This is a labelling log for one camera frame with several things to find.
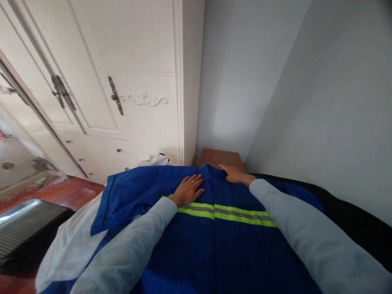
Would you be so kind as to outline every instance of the bed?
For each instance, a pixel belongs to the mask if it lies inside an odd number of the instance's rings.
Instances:
[[[166,156],[158,155],[158,157],[144,165],[169,164]],[[388,250],[392,247],[391,227],[358,207],[335,198],[318,186],[271,175],[253,175],[280,183],[295,184],[314,194],[325,208],[325,215],[391,272],[392,257],[388,254]],[[74,281],[94,256],[95,250],[91,248],[97,248],[106,236],[106,232],[90,235],[101,197],[102,193],[59,228],[37,274],[38,293],[44,290],[45,293],[55,293],[59,287],[64,293],[68,293]],[[69,283],[56,284],[57,281],[69,281]]]

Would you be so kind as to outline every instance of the wooden floor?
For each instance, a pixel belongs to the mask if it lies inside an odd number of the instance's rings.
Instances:
[[[102,185],[79,178],[61,179],[51,176],[16,192],[5,200],[0,200],[0,214],[30,198],[60,204],[76,211],[95,198],[103,189]],[[35,275],[36,272],[29,277],[0,275],[0,294],[35,293]]]

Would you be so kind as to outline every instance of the light blue sleeve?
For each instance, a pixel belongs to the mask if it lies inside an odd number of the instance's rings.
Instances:
[[[249,189],[324,294],[392,293],[392,275],[322,212],[262,179]]]
[[[81,274],[71,294],[126,293],[138,282],[177,206],[160,199],[114,237]]]

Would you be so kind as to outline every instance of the right hand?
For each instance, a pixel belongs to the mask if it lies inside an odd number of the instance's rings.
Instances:
[[[225,172],[227,172],[226,180],[231,183],[242,183],[250,186],[250,183],[256,180],[256,177],[248,174],[244,174],[239,171],[236,167],[231,167],[228,165],[219,165]]]
[[[174,194],[169,196],[169,199],[173,201],[177,207],[194,202],[204,192],[204,189],[197,190],[202,182],[203,179],[201,178],[201,175],[183,178]]]

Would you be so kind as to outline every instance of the white cabinet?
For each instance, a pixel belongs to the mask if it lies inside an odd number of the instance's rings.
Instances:
[[[0,0],[0,50],[90,180],[151,153],[192,164],[204,1],[188,2]]]

